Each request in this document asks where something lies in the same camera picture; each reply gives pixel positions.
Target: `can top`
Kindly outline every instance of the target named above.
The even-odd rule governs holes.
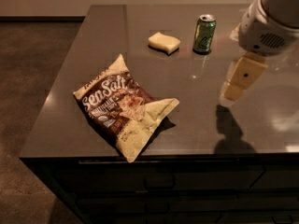
[[[216,20],[216,17],[214,15],[211,15],[211,14],[203,14],[203,15],[200,15],[199,19],[201,21],[215,21]]]

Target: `table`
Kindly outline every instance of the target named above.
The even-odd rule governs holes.
[[[299,223],[296,52],[270,58],[234,106],[219,106],[229,65],[244,54],[229,34],[247,7],[91,6],[21,160],[85,223]],[[205,13],[216,16],[217,28],[203,56],[192,42]],[[156,32],[179,38],[179,51],[149,49]],[[88,124],[72,95],[120,53],[149,94],[180,100],[131,164]]]

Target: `snack bag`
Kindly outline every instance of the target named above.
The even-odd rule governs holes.
[[[178,105],[177,99],[155,101],[118,59],[74,95],[100,134],[133,162],[161,121]]]

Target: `baseboard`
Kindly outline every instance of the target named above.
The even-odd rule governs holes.
[[[84,16],[52,17],[52,16],[0,16],[0,22],[83,22]]]

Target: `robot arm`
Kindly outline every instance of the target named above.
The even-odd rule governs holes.
[[[246,53],[233,65],[220,103],[231,106],[267,68],[265,58],[280,54],[299,38],[299,0],[254,0],[236,29]]]

